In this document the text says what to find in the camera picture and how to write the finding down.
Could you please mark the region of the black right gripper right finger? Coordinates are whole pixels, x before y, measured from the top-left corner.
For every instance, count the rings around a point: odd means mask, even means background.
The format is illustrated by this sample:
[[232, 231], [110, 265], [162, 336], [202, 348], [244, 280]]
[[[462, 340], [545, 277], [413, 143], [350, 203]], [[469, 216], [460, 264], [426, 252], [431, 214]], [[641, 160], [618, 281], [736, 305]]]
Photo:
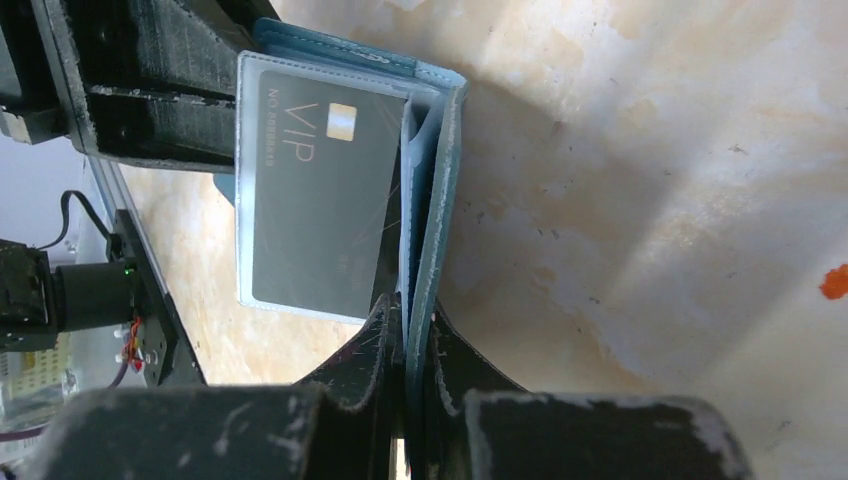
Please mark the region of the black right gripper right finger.
[[428, 479], [748, 479], [724, 417], [693, 397], [533, 392], [431, 319]]

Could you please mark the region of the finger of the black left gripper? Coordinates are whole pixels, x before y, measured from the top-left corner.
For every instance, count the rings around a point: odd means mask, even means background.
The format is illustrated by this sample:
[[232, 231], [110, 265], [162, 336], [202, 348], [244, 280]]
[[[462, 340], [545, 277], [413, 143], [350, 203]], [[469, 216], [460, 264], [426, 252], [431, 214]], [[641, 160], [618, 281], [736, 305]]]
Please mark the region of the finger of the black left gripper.
[[231, 173], [237, 57], [268, 0], [36, 1], [67, 134], [130, 166]]

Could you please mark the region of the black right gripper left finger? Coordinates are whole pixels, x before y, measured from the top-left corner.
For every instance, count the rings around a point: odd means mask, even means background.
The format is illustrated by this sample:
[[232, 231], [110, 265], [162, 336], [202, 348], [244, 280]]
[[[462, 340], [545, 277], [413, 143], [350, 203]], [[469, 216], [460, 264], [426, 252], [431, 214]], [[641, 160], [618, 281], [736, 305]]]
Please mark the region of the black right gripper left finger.
[[109, 388], [54, 417], [23, 479], [391, 479], [400, 306], [288, 385]]

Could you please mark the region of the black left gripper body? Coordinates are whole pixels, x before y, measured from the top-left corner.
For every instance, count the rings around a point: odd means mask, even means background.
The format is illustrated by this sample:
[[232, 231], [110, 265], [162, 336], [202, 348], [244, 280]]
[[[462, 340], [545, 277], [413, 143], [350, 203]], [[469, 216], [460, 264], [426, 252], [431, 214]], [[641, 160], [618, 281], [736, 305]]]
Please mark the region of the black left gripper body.
[[3, 135], [29, 145], [59, 137], [85, 144], [59, 47], [74, 21], [87, 25], [85, 1], [1, 3]]

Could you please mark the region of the teal card holder wallet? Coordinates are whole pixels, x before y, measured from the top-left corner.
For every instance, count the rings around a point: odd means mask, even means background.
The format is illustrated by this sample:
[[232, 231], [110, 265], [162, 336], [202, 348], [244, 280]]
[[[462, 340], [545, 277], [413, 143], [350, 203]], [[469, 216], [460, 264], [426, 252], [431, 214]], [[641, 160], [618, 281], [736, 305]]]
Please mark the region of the teal card holder wallet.
[[257, 147], [265, 130], [261, 74], [282, 72], [406, 101], [397, 185], [385, 217], [369, 313], [382, 295], [398, 298], [406, 455], [412, 476], [423, 479], [426, 348], [454, 206], [468, 82], [410, 56], [270, 18], [255, 23], [253, 37], [257, 49], [241, 52], [237, 64], [235, 171], [215, 180], [235, 209], [237, 298], [245, 306], [355, 324], [366, 320], [269, 304], [251, 295]]

